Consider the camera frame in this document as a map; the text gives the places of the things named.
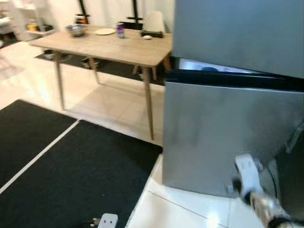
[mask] wooden table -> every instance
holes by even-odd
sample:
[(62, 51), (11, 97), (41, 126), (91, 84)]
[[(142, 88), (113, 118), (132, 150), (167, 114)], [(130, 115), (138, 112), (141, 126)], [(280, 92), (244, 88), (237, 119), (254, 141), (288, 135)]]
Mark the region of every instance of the wooden table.
[(54, 51), (59, 95), (62, 109), (65, 108), (63, 84), (60, 72), (60, 52), (89, 57), (96, 81), (99, 83), (93, 58), (101, 58), (116, 62), (128, 63), (142, 67), (146, 105), (149, 119), (151, 138), (153, 136), (152, 103), (150, 92), (150, 75), (148, 68), (156, 67), (164, 60), (166, 69), (170, 69), (169, 53), (172, 49), (172, 35), (165, 34), (164, 38), (144, 40), (138, 30), (125, 29), (126, 38), (120, 39), (116, 33), (98, 36), (94, 32), (100, 26), (89, 26), (85, 36), (73, 38), (66, 31), (56, 32), (30, 44), (36, 47)]

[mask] purple can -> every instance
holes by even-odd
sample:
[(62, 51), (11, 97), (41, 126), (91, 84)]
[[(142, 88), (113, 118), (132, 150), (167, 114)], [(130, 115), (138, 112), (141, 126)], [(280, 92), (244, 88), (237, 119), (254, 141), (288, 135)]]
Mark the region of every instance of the purple can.
[(119, 38), (124, 38), (124, 24), (118, 23), (117, 24), (117, 33)]

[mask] black rug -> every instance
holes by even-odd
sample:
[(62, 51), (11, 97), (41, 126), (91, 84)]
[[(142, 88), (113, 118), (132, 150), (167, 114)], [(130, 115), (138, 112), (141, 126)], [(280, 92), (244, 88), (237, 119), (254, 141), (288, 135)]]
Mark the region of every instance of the black rug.
[(0, 227), (72, 228), (114, 213), (124, 228), (161, 152), (81, 121), (0, 195)]
[(0, 35), (0, 39), (3, 40), (2, 48), (3, 47), (5, 48), (9, 45), (16, 44), (16, 43), (20, 42), (19, 40), (17, 40), (17, 38), (15, 37), (13, 32), (8, 33), (6, 35)]
[[(48, 60), (45, 58), (45, 56), (43, 54), (36, 56), (36, 58)], [(67, 65), (85, 68), (84, 65), (81, 64), (81, 60), (84, 58), (85, 58), (84, 56), (68, 55), (67, 57), (62, 57), (61, 61), (62, 61), (62, 63), (67, 64)], [(97, 59), (97, 58), (95, 60), (100, 62), (97, 66), (97, 71), (99, 71), (99, 72), (142, 81), (142, 79), (140, 78), (140, 76), (138, 74), (136, 74), (136, 75), (132, 74), (134, 65), (113, 62), (110, 60), (102, 60), (102, 59)], [(174, 68), (174, 62), (175, 62), (174, 59), (171, 58), (171, 65), (173, 68)], [(164, 86), (165, 69), (164, 69), (164, 66), (162, 63), (157, 66), (156, 73), (157, 73), (157, 80), (153, 80), (153, 78), (151, 77), (151, 83)]]
[(0, 110), (0, 188), (74, 121), (21, 100)]

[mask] metal bowl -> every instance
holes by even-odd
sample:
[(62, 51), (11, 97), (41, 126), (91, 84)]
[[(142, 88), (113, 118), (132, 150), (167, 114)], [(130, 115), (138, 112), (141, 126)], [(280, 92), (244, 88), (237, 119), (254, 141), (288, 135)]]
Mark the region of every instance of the metal bowl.
[(66, 26), (66, 30), (71, 34), (71, 36), (80, 37), (85, 34), (86, 25), (83, 24), (68, 25)]

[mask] refrigerator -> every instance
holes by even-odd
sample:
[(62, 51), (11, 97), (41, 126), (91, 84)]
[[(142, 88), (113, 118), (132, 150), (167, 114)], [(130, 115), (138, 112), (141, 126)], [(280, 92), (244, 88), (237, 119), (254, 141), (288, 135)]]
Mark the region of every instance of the refrigerator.
[[(303, 123), (304, 79), (268, 73), (167, 72), (163, 184), (236, 197), (231, 191), (238, 176), (235, 157), (250, 153), (286, 189), (279, 183), (282, 168), (277, 166), (282, 162), (274, 158), (287, 153)], [(267, 187), (269, 177), (264, 176), (261, 182)]]

